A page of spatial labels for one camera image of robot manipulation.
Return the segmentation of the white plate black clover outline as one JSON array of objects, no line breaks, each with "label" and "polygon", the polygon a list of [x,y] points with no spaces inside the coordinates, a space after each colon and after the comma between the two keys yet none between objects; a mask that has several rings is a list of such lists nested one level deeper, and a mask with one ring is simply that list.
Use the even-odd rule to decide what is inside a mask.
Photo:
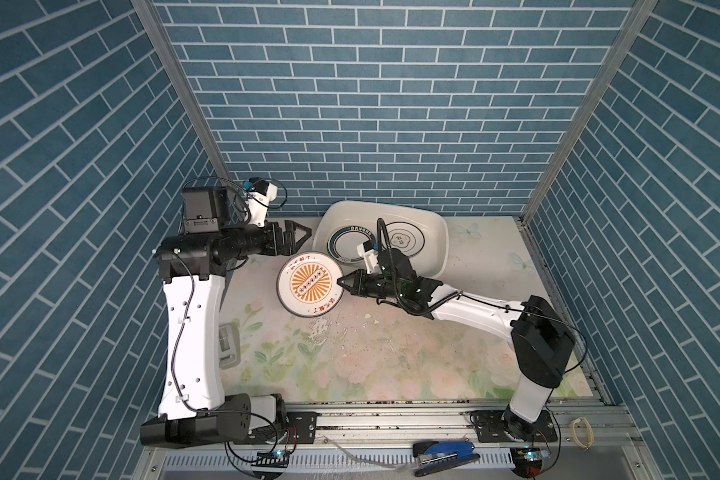
[{"label": "white plate black clover outline", "polygon": [[396,221],[386,225],[390,244],[408,257],[418,255],[425,246],[423,231],[410,222]]}]

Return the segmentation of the orange sunburst plate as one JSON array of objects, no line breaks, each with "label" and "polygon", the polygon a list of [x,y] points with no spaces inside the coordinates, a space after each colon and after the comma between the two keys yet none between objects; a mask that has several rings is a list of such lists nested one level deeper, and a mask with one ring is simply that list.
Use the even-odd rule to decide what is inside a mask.
[{"label": "orange sunburst plate", "polygon": [[316,318],[333,310],[344,290],[338,285],[343,272],[329,255],[306,252],[293,256],[280,269],[276,293],[292,315]]}]

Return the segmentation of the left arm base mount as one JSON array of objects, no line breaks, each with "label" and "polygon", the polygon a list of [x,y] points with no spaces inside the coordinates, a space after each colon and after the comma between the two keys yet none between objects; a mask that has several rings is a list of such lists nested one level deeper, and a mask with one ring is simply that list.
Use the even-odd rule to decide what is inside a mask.
[{"label": "left arm base mount", "polygon": [[286,444],[313,444],[317,430],[318,414],[315,411],[288,412],[278,414],[271,423],[264,421],[261,425],[252,428],[250,433],[259,443],[276,443],[278,446]]}]

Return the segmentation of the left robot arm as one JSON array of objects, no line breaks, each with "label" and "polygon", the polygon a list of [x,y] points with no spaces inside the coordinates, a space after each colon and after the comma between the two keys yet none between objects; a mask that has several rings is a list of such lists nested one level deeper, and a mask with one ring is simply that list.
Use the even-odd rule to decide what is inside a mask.
[{"label": "left robot arm", "polygon": [[276,441],[287,416],[279,395],[225,394],[219,314],[229,262],[299,252],[310,228],[287,220],[225,227],[217,218],[187,220],[155,252],[168,310],[166,379],[156,417],[140,427],[144,446],[183,449]]}]

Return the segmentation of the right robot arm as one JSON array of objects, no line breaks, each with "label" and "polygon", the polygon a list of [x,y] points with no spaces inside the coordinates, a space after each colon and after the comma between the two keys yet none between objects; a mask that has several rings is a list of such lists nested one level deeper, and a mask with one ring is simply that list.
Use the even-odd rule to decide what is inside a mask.
[{"label": "right robot arm", "polygon": [[502,413],[506,434],[528,441],[551,394],[567,372],[575,335],[549,302],[539,296],[503,301],[468,294],[438,279],[418,275],[396,248],[373,251],[366,267],[337,280],[353,296],[373,298],[411,316],[450,321],[494,335],[509,343],[520,378]]}]

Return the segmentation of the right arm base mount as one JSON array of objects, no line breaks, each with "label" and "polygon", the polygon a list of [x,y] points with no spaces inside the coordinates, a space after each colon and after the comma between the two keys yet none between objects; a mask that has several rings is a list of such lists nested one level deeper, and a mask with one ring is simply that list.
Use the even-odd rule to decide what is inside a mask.
[{"label": "right arm base mount", "polygon": [[535,422],[528,422],[505,410],[477,410],[468,414],[469,422],[481,443],[555,442],[558,427],[550,412],[542,410]]}]

